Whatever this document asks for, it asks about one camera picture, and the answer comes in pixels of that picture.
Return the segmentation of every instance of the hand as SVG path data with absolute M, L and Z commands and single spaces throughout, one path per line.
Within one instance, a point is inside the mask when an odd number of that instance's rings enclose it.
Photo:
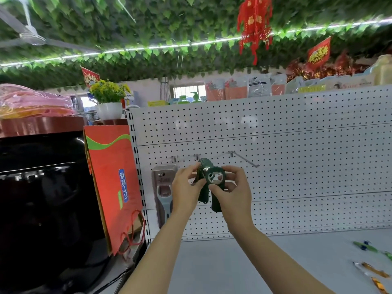
M 172 183 L 173 190 L 173 211 L 172 214 L 184 214 L 188 218 L 192 215 L 199 198 L 200 191 L 205 185 L 206 180 L 203 178 L 191 185 L 188 180 L 195 178 L 197 168 L 200 163 L 182 168 L 176 173 L 176 177 Z
M 222 208 L 223 217 L 231 233 L 236 233 L 244 226 L 254 227 L 252 221 L 252 193 L 246 178 L 245 171 L 235 166 L 223 166 L 226 171 L 226 191 L 222 191 L 217 185 L 210 184 L 208 188 L 218 198 Z

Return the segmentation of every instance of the pegboard hook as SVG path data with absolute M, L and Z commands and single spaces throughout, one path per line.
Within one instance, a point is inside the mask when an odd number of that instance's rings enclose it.
M 236 156 L 240 157 L 241 159 L 243 159 L 244 161 L 248 162 L 249 164 L 251 164 L 254 168 L 257 168 L 260 166 L 260 164 L 254 164 L 251 161 L 249 161 L 248 159 L 244 158 L 243 156 L 241 156 L 240 154 L 236 153 L 235 150 L 230 150 L 228 151 L 228 153 L 231 155 L 231 157 L 233 157 L 233 154 L 235 154 Z

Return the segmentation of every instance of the white flower pot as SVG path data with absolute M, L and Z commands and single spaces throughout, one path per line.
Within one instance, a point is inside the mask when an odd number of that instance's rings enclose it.
M 122 104 L 117 103 L 102 103 L 95 105 L 95 110 L 101 120 L 106 119 L 120 119 L 122 116 Z

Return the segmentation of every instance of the red lantern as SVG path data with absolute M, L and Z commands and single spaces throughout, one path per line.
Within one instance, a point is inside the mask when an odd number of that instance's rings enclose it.
M 271 0 L 245 0 L 239 7 L 237 18 L 238 31 L 242 22 L 244 23 L 242 38 L 239 41 L 239 53 L 242 54 L 245 43 L 252 42 L 253 65 L 257 64 L 256 50 L 259 47 L 260 41 L 265 42 L 266 49 L 272 44 L 271 27 L 269 26 L 269 19 L 271 17 Z

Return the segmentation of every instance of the person's left hand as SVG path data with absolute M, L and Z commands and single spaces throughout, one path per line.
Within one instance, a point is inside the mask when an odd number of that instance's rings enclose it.
M 172 214 L 183 214 L 188 218 L 192 215 L 197 205 L 200 191 L 206 183 L 204 178 L 196 182 L 194 185 L 191 185 L 188 182 L 190 178 L 196 177 L 196 174 L 193 174 L 192 172 L 196 172 L 199 166 L 200 163 L 196 163 L 192 166 L 182 168 L 177 171 L 176 177 L 172 183 Z

